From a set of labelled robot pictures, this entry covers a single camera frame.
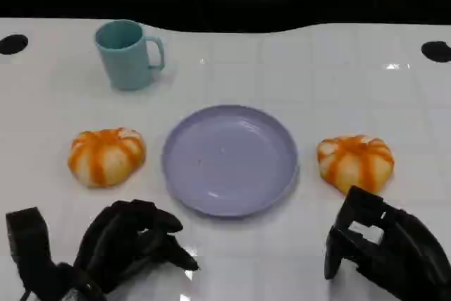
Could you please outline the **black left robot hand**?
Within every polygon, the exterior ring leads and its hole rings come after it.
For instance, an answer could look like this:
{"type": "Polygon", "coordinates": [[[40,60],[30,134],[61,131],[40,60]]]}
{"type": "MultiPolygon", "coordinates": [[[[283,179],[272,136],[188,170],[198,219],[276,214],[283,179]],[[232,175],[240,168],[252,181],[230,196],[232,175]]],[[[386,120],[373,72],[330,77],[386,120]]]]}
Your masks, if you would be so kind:
{"type": "Polygon", "coordinates": [[[182,229],[177,217],[152,202],[119,200],[91,222],[73,266],[105,294],[139,273],[166,263],[196,271],[197,261],[174,236],[182,229]]]}

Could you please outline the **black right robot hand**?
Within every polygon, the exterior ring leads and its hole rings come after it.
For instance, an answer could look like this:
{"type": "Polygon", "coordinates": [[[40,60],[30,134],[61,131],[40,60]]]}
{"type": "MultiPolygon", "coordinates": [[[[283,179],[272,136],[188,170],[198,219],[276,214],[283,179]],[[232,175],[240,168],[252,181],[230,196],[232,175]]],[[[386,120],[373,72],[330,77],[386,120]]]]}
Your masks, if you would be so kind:
{"type": "Polygon", "coordinates": [[[450,261],[437,238],[414,215],[357,186],[329,230],[325,279],[344,259],[399,300],[450,299],[450,261]]]}

